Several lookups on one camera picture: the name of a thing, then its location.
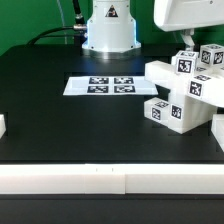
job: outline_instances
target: green background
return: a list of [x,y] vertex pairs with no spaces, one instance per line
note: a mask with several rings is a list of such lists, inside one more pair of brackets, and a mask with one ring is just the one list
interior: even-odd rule
[[[61,0],[65,23],[74,24],[72,0]],[[80,0],[85,19],[92,14],[92,0]],[[141,43],[181,43],[179,33],[165,33],[153,22],[154,0],[131,0],[131,14],[137,21]],[[0,0],[0,55],[12,46],[26,44],[39,33],[62,26],[57,0]],[[197,29],[196,43],[224,44],[224,26]],[[38,43],[64,44],[64,39],[48,38]]]

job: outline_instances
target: black and white pattern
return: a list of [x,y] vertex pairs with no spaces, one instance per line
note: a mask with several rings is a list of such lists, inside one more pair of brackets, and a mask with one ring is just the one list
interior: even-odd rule
[[182,108],[172,105],[171,106],[171,117],[175,117],[175,118],[181,120],[182,119]]
[[134,84],[133,78],[114,78],[114,84]]
[[108,86],[89,86],[87,93],[108,93]]
[[152,118],[160,121],[161,120],[161,111],[152,107]]
[[211,52],[202,51],[201,61],[204,62],[205,64],[209,64],[210,60],[211,60]]
[[106,17],[118,17],[117,12],[113,5],[111,5],[109,11],[106,14]]
[[[133,82],[134,84],[115,84]],[[80,76],[70,77],[63,95],[157,95],[155,84],[144,76]]]
[[207,69],[206,68],[202,68],[202,67],[197,67],[196,68],[197,72],[202,72],[202,71],[205,71],[205,70],[207,70]]
[[214,65],[222,64],[223,62],[223,52],[216,52],[214,54]]
[[89,84],[109,84],[109,78],[101,78],[101,77],[90,77]]
[[177,71],[181,73],[190,73],[192,67],[192,61],[180,59],[178,62]]
[[210,48],[210,49],[212,49],[212,50],[216,50],[216,49],[220,49],[220,48],[221,48],[220,46],[215,45],[215,44],[207,45],[206,47],[207,47],[207,48]]
[[135,93],[134,86],[114,86],[114,93]]
[[198,82],[191,81],[189,93],[200,97],[202,93],[202,84]]
[[198,76],[196,76],[194,78],[198,79],[198,80],[201,80],[201,81],[207,81],[207,80],[211,79],[210,77],[204,76],[204,75],[198,75]]
[[161,101],[161,102],[159,102],[159,103],[156,103],[155,106],[164,108],[164,107],[169,106],[169,104],[168,104],[168,103],[165,103],[165,102],[163,102],[163,101]]
[[194,57],[195,56],[195,53],[183,51],[180,55],[181,56],[186,56],[186,57]]

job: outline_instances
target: white cube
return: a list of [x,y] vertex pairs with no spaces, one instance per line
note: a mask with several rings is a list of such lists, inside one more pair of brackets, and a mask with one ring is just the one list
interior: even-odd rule
[[211,120],[213,114],[217,113],[215,106],[172,91],[168,103],[168,128],[180,134]]
[[145,117],[162,125],[168,125],[169,103],[157,97],[144,103]]
[[218,44],[202,45],[200,49],[200,61],[209,66],[223,64],[224,47]]
[[224,151],[224,115],[214,114],[212,120],[212,133]]
[[198,59],[198,52],[179,51],[176,55],[176,74],[194,74]]
[[0,114],[0,138],[3,136],[5,131],[6,131],[6,128],[5,128],[4,116]]

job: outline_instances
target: black cable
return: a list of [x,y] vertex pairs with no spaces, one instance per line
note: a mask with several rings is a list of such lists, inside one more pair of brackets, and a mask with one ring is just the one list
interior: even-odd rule
[[80,6],[79,6],[79,1],[78,0],[73,0],[72,2],[73,2],[75,14],[81,14],[81,9],[80,9]]
[[81,12],[81,9],[80,9],[80,6],[79,6],[79,1],[78,0],[72,0],[72,2],[73,2],[74,11],[75,11],[75,14],[76,14],[76,17],[75,17],[76,24],[85,24],[85,19],[82,15],[82,12]]
[[62,31],[62,30],[74,30],[72,26],[65,26],[65,27],[59,27],[59,28],[55,28],[55,29],[51,29],[51,30],[47,30],[41,34],[39,34],[38,36],[36,36],[35,38],[33,38],[32,40],[30,40],[27,45],[34,45],[40,38],[43,38],[44,36],[46,36],[47,34],[50,33],[55,33],[58,31]]
[[80,37],[81,35],[80,34],[66,34],[66,35],[46,35],[46,36],[41,36],[41,37],[39,37],[39,39],[38,40],[40,40],[40,39],[42,39],[42,38],[52,38],[52,37],[75,37],[75,36],[77,36],[77,37]]

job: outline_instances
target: white robot housing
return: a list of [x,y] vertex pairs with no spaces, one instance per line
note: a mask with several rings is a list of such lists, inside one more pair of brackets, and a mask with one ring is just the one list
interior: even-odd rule
[[88,39],[82,46],[84,55],[116,59],[140,52],[130,0],[93,0],[87,30]]
[[164,31],[224,23],[224,0],[156,0],[154,21]]

